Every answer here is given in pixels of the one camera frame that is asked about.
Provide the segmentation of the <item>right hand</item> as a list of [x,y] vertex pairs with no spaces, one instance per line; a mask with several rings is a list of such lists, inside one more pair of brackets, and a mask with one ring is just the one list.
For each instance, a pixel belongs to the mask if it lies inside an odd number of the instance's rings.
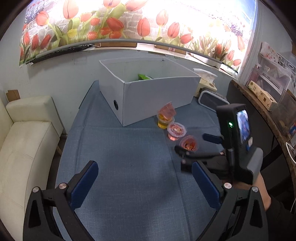
[[253,185],[249,185],[249,184],[246,184],[243,182],[233,182],[233,186],[235,188],[245,189],[245,190],[249,190],[252,186],[256,186],[259,189],[265,211],[267,211],[267,209],[269,209],[269,207],[271,205],[271,197],[269,196],[269,194],[267,192],[267,189],[266,189],[266,186],[264,183],[264,179],[263,179],[261,173],[258,174],[257,180],[255,181],[255,183]]

